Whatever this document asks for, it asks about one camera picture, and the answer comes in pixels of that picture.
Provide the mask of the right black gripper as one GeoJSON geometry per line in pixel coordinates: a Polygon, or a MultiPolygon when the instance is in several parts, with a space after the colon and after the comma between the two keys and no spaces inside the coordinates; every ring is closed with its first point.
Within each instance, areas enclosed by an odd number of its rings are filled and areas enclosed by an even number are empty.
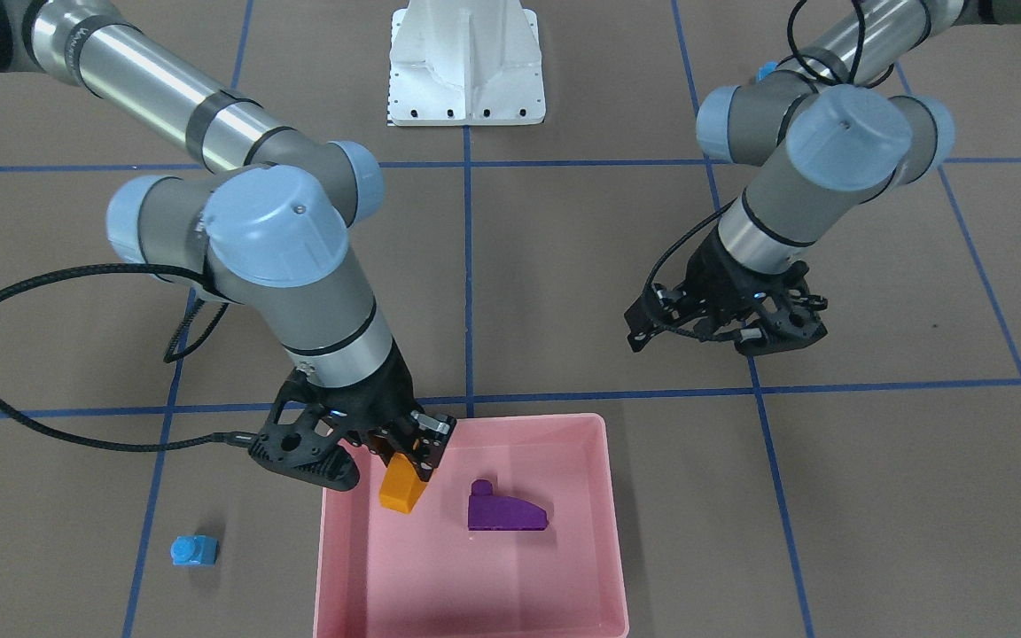
{"type": "Polygon", "coordinates": [[[317,432],[335,432],[343,424],[343,440],[349,444],[364,445],[382,462],[401,454],[418,479],[431,480],[456,432],[457,420],[423,412],[415,400],[412,375],[396,343],[380,366],[351,385],[325,387],[308,382],[319,388],[321,403],[332,409],[332,416],[317,432]]]}

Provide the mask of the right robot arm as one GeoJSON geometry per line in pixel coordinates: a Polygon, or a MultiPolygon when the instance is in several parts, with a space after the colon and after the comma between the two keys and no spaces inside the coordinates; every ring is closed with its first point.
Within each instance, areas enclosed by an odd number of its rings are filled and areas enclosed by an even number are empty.
{"type": "MultiPolygon", "coordinates": [[[[421,487],[455,419],[415,400],[412,376],[351,246],[384,201],[376,159],[356,143],[317,143],[259,102],[201,72],[109,1],[0,1],[0,73],[45,73],[117,106],[186,150],[209,175],[141,176],[106,210],[118,262],[50,272],[0,291],[102,274],[187,283],[196,307],[251,307],[294,364],[256,433],[178,440],[173,451],[239,446],[268,470],[331,490],[358,484],[352,447],[421,487]]],[[[136,445],[56,431],[0,397],[0,411],[53,439],[108,451],[136,445]]]]}

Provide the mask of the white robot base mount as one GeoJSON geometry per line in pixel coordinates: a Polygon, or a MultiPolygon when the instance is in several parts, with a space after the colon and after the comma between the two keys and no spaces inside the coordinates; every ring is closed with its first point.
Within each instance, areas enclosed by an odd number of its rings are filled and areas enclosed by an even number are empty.
{"type": "Polygon", "coordinates": [[[390,19],[386,121],[510,127],[547,114],[538,16],[518,1],[410,1],[390,19]]]}

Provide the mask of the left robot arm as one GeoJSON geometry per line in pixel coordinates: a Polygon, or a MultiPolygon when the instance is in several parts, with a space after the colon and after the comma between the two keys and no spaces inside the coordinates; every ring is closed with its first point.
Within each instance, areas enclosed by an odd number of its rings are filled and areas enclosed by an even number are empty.
{"type": "Polygon", "coordinates": [[[1021,24],[1021,1],[855,1],[850,16],[753,84],[721,86],[698,107],[706,156],[759,169],[697,225],[704,241],[673,287],[645,280],[627,342],[659,334],[729,342],[741,355],[801,350],[825,338],[828,302],[807,286],[803,254],[850,209],[912,184],[951,153],[954,121],[936,98],[877,93],[897,60],[952,26],[1021,24]]]}

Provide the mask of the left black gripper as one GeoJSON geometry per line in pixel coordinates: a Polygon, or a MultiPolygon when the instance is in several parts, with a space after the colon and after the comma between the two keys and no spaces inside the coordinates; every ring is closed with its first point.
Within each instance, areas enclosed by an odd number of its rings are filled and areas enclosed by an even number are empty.
{"type": "Polygon", "coordinates": [[[735,260],[717,235],[709,235],[689,259],[680,285],[653,284],[651,300],[641,296],[624,312],[629,350],[640,353],[666,331],[698,342],[766,345],[768,335],[759,318],[735,318],[740,310],[733,274],[737,268],[749,269],[735,260]]]}

